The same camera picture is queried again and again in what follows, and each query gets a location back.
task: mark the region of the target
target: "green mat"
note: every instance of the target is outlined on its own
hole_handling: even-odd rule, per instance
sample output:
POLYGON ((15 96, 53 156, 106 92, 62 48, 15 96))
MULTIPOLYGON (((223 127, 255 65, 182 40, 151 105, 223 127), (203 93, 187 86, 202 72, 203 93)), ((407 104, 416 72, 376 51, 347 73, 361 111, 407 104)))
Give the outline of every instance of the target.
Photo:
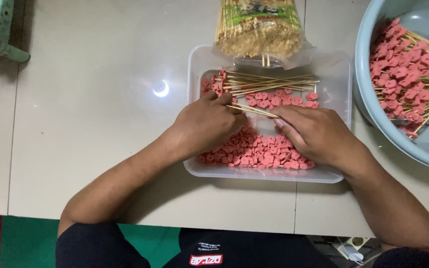
MULTIPOLYGON (((1 268, 55 267, 58 220, 4 216, 1 268)), ((160 268, 180 252, 180 228, 120 224, 125 238, 152 268, 160 268)))

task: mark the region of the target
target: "person's left hand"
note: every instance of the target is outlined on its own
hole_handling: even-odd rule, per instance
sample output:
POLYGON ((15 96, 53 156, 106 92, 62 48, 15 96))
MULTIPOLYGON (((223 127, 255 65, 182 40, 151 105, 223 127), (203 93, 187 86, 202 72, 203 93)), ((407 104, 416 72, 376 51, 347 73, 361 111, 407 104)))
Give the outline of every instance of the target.
POLYGON ((179 160, 207 152, 227 142, 229 137, 247 123, 242 111, 227 107, 233 95, 225 93, 219 98, 209 91, 194 103, 183 108, 175 123, 161 136, 168 146, 174 146, 179 160))

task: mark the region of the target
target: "hand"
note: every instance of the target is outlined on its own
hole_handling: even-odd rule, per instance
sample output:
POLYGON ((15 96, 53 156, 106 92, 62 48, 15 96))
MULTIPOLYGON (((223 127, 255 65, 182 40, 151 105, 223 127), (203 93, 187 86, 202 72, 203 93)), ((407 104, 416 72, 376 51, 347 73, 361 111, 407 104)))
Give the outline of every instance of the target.
POLYGON ((218 98, 214 91, 209 91, 183 108, 175 123, 162 135, 170 146, 175 146, 179 160, 212 150, 241 130, 247 117, 240 110, 226 106, 232 101, 231 93, 218 98))
POLYGON ((350 173, 369 156, 368 149, 330 109, 282 105, 274 108, 275 124, 302 154, 319 164, 350 173))

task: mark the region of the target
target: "fingernail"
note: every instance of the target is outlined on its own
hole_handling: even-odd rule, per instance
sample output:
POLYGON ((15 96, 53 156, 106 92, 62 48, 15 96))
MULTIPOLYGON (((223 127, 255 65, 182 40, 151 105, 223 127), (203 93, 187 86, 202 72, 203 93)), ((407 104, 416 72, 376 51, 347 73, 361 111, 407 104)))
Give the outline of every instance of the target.
POLYGON ((274 119, 274 124, 276 124, 276 126, 278 128, 282 128, 282 126, 285 124, 285 122, 282 119, 274 119))

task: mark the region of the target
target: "light blue basin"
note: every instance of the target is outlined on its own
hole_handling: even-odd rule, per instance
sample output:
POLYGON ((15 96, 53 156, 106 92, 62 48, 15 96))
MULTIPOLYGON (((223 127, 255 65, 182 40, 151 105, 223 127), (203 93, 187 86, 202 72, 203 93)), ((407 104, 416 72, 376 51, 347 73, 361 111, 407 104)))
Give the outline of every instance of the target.
POLYGON ((358 31, 353 93, 366 118, 413 159, 429 166, 429 127, 413 142, 399 131, 380 107, 370 79, 368 56, 373 29, 386 18, 400 17, 404 27, 429 39, 429 0, 372 0, 358 31))

